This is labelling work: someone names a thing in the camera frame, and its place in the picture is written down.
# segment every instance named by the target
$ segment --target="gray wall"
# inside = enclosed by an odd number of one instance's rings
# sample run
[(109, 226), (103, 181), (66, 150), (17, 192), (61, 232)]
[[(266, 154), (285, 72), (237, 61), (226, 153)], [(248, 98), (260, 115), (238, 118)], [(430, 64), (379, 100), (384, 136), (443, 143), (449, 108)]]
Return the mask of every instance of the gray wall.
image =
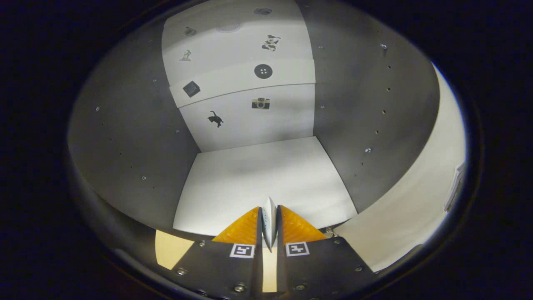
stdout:
[(437, 76), (420, 51), (365, 13), (338, 1), (297, 3), (316, 68), (314, 135), (362, 212), (427, 142), (439, 108)]
[(168, 88), (161, 56), (165, 20), (134, 31), (99, 62), (74, 106), (68, 145), (100, 197), (170, 232), (200, 150)]

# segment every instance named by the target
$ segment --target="white floor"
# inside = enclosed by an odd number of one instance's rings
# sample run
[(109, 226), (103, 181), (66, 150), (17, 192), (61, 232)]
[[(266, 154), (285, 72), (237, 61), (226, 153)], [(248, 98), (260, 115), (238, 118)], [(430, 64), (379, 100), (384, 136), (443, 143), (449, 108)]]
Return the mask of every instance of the white floor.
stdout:
[(357, 214), (326, 151), (308, 137), (198, 154), (173, 227), (218, 235), (267, 197), (316, 228)]

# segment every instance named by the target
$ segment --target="black button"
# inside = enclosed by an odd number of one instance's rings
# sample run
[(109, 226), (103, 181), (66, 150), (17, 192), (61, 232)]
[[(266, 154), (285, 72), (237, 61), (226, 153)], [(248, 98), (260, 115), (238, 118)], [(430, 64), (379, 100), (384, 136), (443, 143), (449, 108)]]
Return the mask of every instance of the black button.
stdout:
[(255, 67), (254, 73), (261, 79), (267, 79), (268, 77), (272, 76), (272, 68), (269, 65), (261, 64)]

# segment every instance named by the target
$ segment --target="black sticker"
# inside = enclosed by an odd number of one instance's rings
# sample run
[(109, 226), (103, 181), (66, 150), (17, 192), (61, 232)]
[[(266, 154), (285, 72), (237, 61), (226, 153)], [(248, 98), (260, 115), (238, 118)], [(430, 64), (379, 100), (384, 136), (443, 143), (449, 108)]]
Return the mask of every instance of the black sticker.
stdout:
[(183, 90), (185, 91), (185, 93), (187, 93), (189, 98), (191, 98), (192, 96), (200, 92), (200, 87), (194, 81), (191, 81), (183, 87)]
[(216, 126), (217, 128), (220, 127), (220, 126), (222, 126), (221, 123), (224, 123), (224, 121), (223, 121), (219, 116), (217, 116), (217, 115), (215, 114), (214, 111), (211, 111), (211, 113), (213, 113), (213, 116), (210, 116), (210, 117), (208, 117), (207, 119), (208, 119), (211, 123), (215, 122), (215, 123), (217, 124), (217, 126)]
[(268, 7), (258, 7), (254, 9), (255, 14), (270, 15), (272, 10)]
[(255, 67), (254, 73), (261, 79), (267, 79), (272, 76), (272, 68), (269, 65), (261, 64)]

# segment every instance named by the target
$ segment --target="screw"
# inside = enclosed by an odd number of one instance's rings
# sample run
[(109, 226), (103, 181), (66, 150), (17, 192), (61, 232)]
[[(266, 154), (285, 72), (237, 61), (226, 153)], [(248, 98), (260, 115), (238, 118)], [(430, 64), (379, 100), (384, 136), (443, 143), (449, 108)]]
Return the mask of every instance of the screw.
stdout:
[(179, 268), (179, 269), (177, 270), (177, 274), (178, 274), (179, 276), (183, 276), (183, 275), (187, 274), (187, 270), (182, 269), (182, 268)]
[(238, 292), (238, 293), (242, 293), (243, 291), (246, 290), (246, 288), (243, 287), (243, 286), (235, 286), (233, 289), (234, 289), (236, 292)]

